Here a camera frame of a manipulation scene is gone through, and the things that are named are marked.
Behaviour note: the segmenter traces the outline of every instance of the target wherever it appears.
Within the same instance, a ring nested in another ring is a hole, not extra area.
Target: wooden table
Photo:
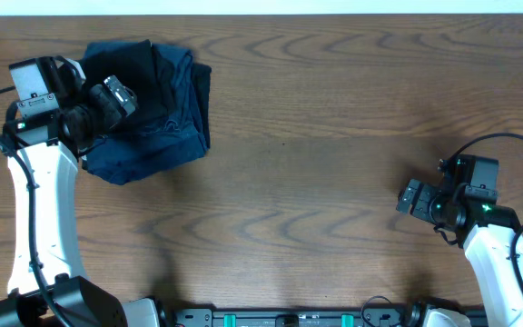
[[[80,173],[93,282],[220,308],[481,302],[462,250],[395,206],[472,137],[523,134],[523,15],[0,17],[0,88],[8,64],[147,38],[212,67],[212,149],[124,187]],[[0,95],[0,128],[15,97]],[[499,159],[499,203],[523,221],[523,144],[471,152]],[[0,300],[14,217],[0,154]]]

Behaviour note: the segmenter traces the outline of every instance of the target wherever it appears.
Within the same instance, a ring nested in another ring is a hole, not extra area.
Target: folded clothing
[[[94,141],[84,169],[123,185],[201,158],[211,147],[211,67],[194,64],[173,45],[101,42],[80,61],[84,91],[114,74],[138,97],[139,108],[113,133]]]

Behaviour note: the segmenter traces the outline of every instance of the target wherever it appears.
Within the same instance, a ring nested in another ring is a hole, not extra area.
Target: white backdrop
[[[523,13],[523,0],[0,0],[0,15]]]

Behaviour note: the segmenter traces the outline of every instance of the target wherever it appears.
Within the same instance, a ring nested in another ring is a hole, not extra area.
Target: green tape
[[[343,314],[342,327],[354,327],[354,316],[351,314]]]
[[[237,327],[235,314],[225,314],[223,316],[223,327]]]

